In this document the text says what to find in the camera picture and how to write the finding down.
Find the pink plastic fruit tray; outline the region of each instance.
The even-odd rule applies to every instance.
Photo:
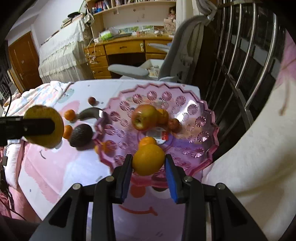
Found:
[[[150,83],[120,92],[118,97],[109,100],[104,109],[110,124],[105,125],[105,134],[100,141],[108,141],[108,148],[113,151],[106,154],[99,148],[99,156],[111,171],[123,164],[127,154],[135,154],[139,141],[147,135],[131,124],[132,112],[141,104],[165,109],[170,118],[180,121],[181,130],[178,133],[166,131],[166,141],[160,147],[166,154],[171,154],[174,163],[182,167],[187,175],[193,176],[212,163],[212,154],[219,145],[219,128],[214,122],[214,112],[192,91],[185,91],[180,86]],[[133,172],[131,182],[137,186],[168,187],[164,167],[145,177]]]

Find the pink pillow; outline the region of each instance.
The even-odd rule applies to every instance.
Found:
[[[19,144],[10,144],[6,148],[6,156],[8,157],[7,166],[5,168],[5,176],[7,183],[15,190],[18,187],[18,177],[23,158],[24,141],[20,140]]]

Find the wooden desk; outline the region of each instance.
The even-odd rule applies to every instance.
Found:
[[[111,79],[111,73],[108,71],[110,63],[108,56],[125,53],[143,53],[146,60],[151,58],[164,59],[166,52],[150,47],[148,44],[158,43],[166,45],[172,40],[168,35],[158,37],[154,34],[141,34],[91,44],[88,48],[84,49],[84,52],[85,56],[89,59],[87,65],[93,71],[94,78]],[[91,58],[89,58],[89,55],[96,56],[94,59],[97,62],[96,64],[90,63]]]

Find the screw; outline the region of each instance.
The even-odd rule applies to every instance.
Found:
[[[106,177],[106,181],[107,182],[113,182],[114,181],[114,176],[108,176],[108,177]]]
[[[185,176],[184,181],[185,182],[191,182],[191,181],[193,181],[193,178],[191,176]]]
[[[218,188],[219,190],[224,190],[225,187],[226,187],[226,186],[225,186],[223,183],[218,183],[218,184],[217,184],[217,188]]]
[[[79,188],[81,188],[81,185],[79,183],[75,183],[75,184],[73,184],[72,188],[74,190],[78,190]]]

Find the avocado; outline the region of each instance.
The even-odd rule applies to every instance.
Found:
[[[92,128],[87,124],[81,124],[76,126],[72,131],[69,143],[72,147],[84,147],[92,140],[92,137]]]

